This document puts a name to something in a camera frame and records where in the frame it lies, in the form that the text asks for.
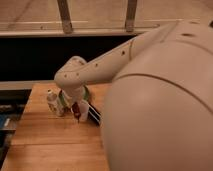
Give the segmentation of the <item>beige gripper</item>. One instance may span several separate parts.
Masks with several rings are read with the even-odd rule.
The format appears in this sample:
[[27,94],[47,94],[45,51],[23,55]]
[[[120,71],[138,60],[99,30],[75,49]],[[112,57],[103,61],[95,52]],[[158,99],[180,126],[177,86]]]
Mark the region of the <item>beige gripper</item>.
[[85,89],[83,87],[72,90],[71,92],[61,91],[61,101],[66,107],[71,107],[75,102],[84,98]]

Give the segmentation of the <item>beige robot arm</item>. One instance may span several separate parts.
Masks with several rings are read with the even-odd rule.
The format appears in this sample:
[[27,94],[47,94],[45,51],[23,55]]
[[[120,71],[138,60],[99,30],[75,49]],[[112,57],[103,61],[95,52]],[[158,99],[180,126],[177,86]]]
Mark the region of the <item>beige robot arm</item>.
[[179,21],[55,74],[76,98],[107,82],[101,135],[110,171],[213,171],[213,28]]

